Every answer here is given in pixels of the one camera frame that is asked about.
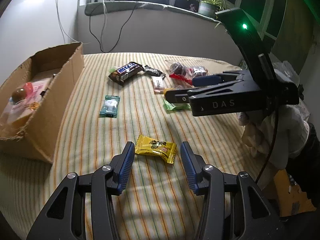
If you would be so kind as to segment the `white gloved right hand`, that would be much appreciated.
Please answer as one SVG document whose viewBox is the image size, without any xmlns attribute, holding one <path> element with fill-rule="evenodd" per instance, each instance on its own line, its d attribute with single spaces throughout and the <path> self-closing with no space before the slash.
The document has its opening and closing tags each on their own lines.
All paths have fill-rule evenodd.
<svg viewBox="0 0 320 240">
<path fill-rule="evenodd" d="M 300 154 L 310 134 L 310 125 L 303 119 L 295 106 L 281 106 L 267 116 L 263 111 L 240 112 L 237 114 L 240 126 L 245 130 L 242 142 L 254 156 L 269 152 L 269 162 L 283 170 L 289 158 Z"/>
</svg>

